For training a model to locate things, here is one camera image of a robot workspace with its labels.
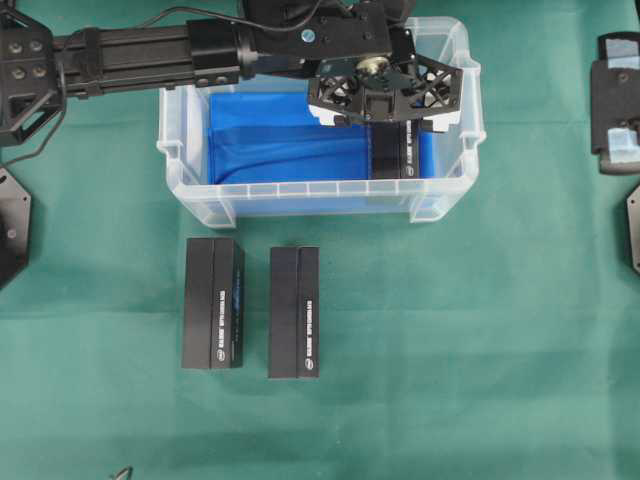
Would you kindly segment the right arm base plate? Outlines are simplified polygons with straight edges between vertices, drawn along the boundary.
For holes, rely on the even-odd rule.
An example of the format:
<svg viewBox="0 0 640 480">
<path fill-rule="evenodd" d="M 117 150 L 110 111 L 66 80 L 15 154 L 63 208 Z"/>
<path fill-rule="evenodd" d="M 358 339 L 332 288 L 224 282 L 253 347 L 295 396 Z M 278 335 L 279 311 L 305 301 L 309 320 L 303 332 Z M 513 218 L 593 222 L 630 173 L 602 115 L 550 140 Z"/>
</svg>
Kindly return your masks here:
<svg viewBox="0 0 640 480">
<path fill-rule="evenodd" d="M 629 250 L 633 270 L 640 273 L 640 185 L 626 199 Z"/>
</svg>

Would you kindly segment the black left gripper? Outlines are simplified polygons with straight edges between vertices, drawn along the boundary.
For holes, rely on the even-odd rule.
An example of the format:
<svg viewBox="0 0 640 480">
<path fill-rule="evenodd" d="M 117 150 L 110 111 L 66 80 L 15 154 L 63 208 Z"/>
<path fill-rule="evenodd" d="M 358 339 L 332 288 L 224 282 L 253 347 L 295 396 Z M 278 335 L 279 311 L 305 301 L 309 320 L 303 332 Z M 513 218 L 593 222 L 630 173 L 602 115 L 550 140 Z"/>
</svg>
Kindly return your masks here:
<svg viewBox="0 0 640 480">
<path fill-rule="evenodd" d="M 419 54 L 370 57 L 349 75 L 311 80 L 307 102 L 323 126 L 417 121 L 444 133 L 460 122 L 462 80 L 461 69 Z"/>
</svg>

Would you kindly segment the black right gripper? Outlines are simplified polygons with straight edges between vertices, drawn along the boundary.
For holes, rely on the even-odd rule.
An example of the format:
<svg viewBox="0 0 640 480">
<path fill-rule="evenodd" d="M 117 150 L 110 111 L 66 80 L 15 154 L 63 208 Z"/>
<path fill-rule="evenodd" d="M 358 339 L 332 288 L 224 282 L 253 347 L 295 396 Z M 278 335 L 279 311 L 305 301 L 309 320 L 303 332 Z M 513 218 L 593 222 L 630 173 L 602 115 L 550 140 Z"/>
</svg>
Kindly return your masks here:
<svg viewBox="0 0 640 480">
<path fill-rule="evenodd" d="M 591 153 L 602 174 L 639 173 L 639 33 L 598 37 L 590 73 Z"/>
</svg>

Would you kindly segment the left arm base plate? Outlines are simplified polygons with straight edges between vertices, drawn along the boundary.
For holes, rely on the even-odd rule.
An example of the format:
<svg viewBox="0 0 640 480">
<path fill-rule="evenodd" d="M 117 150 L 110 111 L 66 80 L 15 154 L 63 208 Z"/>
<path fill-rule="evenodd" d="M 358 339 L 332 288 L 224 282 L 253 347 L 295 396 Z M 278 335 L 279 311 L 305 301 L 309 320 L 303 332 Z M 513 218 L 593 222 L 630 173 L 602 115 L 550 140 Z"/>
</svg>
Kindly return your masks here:
<svg viewBox="0 0 640 480">
<path fill-rule="evenodd" d="M 1 288 L 29 263 L 31 195 L 6 169 L 1 169 Z"/>
</svg>

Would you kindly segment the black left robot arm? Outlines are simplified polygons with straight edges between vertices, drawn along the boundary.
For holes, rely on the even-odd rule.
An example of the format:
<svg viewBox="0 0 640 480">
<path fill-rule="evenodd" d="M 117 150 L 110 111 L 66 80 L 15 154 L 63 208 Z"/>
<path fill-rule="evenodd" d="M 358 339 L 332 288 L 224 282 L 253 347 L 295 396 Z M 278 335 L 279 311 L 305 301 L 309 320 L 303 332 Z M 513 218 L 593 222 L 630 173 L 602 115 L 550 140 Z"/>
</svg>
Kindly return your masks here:
<svg viewBox="0 0 640 480">
<path fill-rule="evenodd" d="M 56 36 L 1 5 L 1 143 L 58 127 L 72 98 L 234 85 L 258 75 L 303 80 L 326 126 L 415 121 L 434 132 L 458 122 L 463 74 L 421 55 L 409 1 L 242 1 L 228 16 L 188 8 L 122 29 Z"/>
</svg>

